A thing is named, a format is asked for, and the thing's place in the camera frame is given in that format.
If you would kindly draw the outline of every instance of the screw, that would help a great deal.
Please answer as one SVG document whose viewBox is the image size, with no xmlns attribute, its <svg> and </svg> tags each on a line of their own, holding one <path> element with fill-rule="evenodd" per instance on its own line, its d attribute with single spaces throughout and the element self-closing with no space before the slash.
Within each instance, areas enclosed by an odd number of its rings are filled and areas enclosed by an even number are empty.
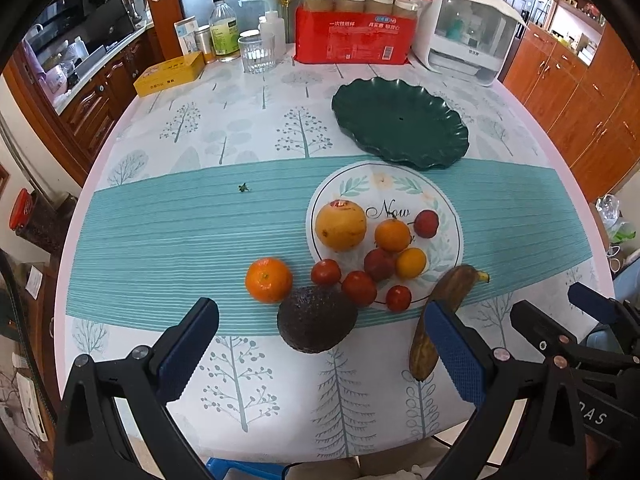
<svg viewBox="0 0 640 480">
<path fill-rule="evenodd" d="M 80 368 L 80 367 L 83 367 L 88 362 L 89 362 L 89 356 L 87 354 L 81 354 L 78 357 L 76 357 L 76 360 L 74 361 L 74 364 L 78 368 Z"/>
<path fill-rule="evenodd" d="M 554 357 L 554 364 L 558 367 L 558 368 L 567 368 L 569 363 L 566 361 L 566 359 L 564 357 L 562 357 L 561 355 L 557 355 Z"/>
<path fill-rule="evenodd" d="M 511 359 L 511 354 L 506 348 L 494 348 L 494 357 L 498 359 L 498 361 L 508 361 Z"/>
<path fill-rule="evenodd" d="M 148 355 L 149 355 L 149 347 L 145 345 L 136 346 L 131 351 L 131 357 L 133 357 L 134 359 L 144 359 Z"/>
</svg>

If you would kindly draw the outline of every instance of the metal can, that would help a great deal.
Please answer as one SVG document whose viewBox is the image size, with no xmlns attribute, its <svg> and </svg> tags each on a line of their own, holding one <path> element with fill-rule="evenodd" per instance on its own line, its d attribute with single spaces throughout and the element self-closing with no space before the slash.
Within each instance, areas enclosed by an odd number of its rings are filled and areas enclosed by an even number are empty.
<svg viewBox="0 0 640 480">
<path fill-rule="evenodd" d="M 198 50 L 204 56 L 204 62 L 209 64 L 216 60 L 216 53 L 213 50 L 213 40 L 211 39 L 211 33 L 209 31 L 209 25 L 203 25 L 196 30 L 196 45 Z"/>
</svg>

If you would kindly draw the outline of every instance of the teal table runner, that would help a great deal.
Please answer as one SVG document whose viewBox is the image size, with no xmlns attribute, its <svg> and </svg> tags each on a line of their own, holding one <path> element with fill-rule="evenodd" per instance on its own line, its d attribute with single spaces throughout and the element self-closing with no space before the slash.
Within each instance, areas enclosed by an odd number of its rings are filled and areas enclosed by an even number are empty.
<svg viewBox="0 0 640 480">
<path fill-rule="evenodd" d="M 161 332 L 201 296 L 220 307 L 220 333 L 277 335 L 277 309 L 244 289 L 252 261 L 277 256 L 296 286 L 314 261 L 309 199 L 338 168 L 367 156 L 286 159 L 169 174 L 95 193 L 84 221 L 67 313 Z M 591 250 L 558 175 L 549 168 L 463 159 L 425 174 L 457 210 L 464 262 L 491 275 L 468 304 L 523 288 L 583 262 Z M 250 192 L 238 191 L 247 182 Z M 571 232 L 572 243 L 559 248 Z M 357 326 L 419 315 L 363 310 Z"/>
</svg>

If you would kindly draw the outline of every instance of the tablecloth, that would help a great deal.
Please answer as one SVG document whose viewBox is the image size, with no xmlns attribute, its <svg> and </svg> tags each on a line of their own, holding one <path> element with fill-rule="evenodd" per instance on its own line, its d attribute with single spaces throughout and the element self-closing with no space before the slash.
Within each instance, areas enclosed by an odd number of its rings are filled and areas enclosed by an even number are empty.
<svg viewBox="0 0 640 480">
<path fill-rule="evenodd" d="M 330 103 L 340 85 L 374 76 L 424 86 L 458 111 L 469 129 L 465 157 L 446 170 L 417 173 L 362 152 L 339 130 Z M 353 456 L 437 433 L 473 412 L 441 363 L 422 383 L 408 373 L 422 303 L 402 314 L 380 304 L 361 310 L 336 348 L 307 355 L 279 337 L 276 306 L 249 297 L 246 268 L 264 256 L 285 260 L 295 286 L 310 283 L 320 257 L 310 211 L 320 195 L 393 197 L 413 215 L 421 203 L 446 211 L 456 227 L 433 241 L 422 286 L 460 262 L 489 272 L 491 282 L 477 285 L 458 315 L 492 347 L 541 360 L 510 325 L 519 300 L 578 338 L 595 324 L 568 303 L 566 291 L 578 281 L 598 290 L 609 278 L 598 276 L 545 151 L 495 89 L 428 72 L 416 61 L 305 66 L 289 54 L 264 75 L 242 74 L 239 60 L 217 62 L 193 83 L 136 100 L 124 120 L 129 124 L 116 128 L 110 152 L 101 154 L 97 185 L 83 191 L 92 195 L 78 243 L 65 248 L 72 267 L 56 303 L 56 313 L 65 313 L 63 335 L 56 331 L 64 355 L 58 368 L 69 370 L 81 352 L 113 359 L 151 345 L 199 297 L 212 298 L 220 330 L 182 397 L 169 405 L 203 457 Z M 244 183 L 249 191 L 239 192 Z M 459 244 L 449 254 L 451 237 Z M 363 256 L 354 256 L 354 268 Z"/>
</svg>

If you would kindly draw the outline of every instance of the yellow box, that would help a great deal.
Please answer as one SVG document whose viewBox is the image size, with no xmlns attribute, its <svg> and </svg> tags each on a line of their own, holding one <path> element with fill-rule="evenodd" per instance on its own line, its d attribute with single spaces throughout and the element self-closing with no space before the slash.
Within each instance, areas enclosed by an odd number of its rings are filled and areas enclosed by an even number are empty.
<svg viewBox="0 0 640 480">
<path fill-rule="evenodd" d="M 133 86 L 140 97 L 144 97 L 174 86 L 195 81 L 204 70 L 201 52 L 175 57 L 147 68 Z"/>
</svg>

